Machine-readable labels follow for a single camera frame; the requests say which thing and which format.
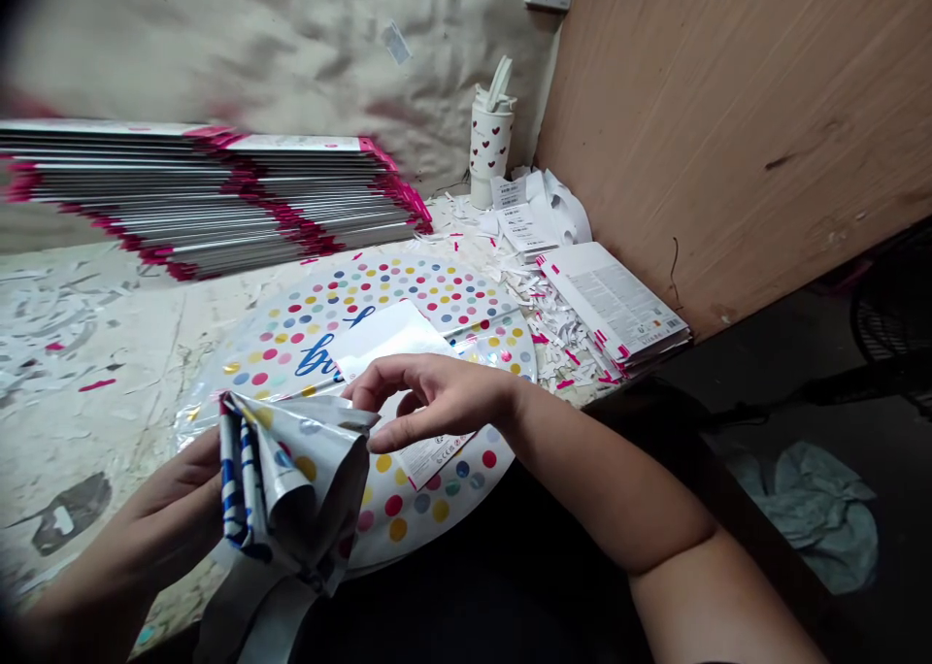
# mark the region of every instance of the cloth on floor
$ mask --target cloth on floor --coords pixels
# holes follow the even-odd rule
[[[833,594],[869,585],[878,560],[877,524],[864,502],[876,494],[831,453],[797,443],[775,466],[746,450],[728,470]]]

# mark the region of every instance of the wooden board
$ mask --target wooden board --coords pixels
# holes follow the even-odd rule
[[[932,0],[573,0],[537,159],[709,337],[932,213]]]

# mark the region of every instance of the hand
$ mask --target hand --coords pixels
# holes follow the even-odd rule
[[[154,597],[190,572],[222,532],[219,443],[210,429],[156,470],[46,595],[59,604]]]
[[[156,470],[26,614],[48,661],[124,662],[158,592],[220,539],[217,428]]]
[[[343,396],[356,409],[377,412],[391,395],[410,390],[397,418],[369,440],[371,452],[387,453],[432,436],[463,436],[512,415],[519,385],[497,368],[434,353],[401,354],[374,360]]]

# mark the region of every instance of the pink edge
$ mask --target pink edge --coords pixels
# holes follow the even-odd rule
[[[79,387],[78,392],[89,392],[92,389],[97,389],[98,387],[106,387],[109,384],[116,382],[116,378],[110,378],[108,381],[97,381],[94,384],[85,385],[84,387]]]

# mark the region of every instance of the white cup with hearts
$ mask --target white cup with hearts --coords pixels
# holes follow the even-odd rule
[[[480,210],[492,205],[492,177],[505,176],[508,150],[512,144],[515,124],[514,96],[506,96],[505,88],[512,73],[512,60],[502,57],[489,91],[476,84],[473,119],[470,132],[469,173],[472,191],[470,202]]]

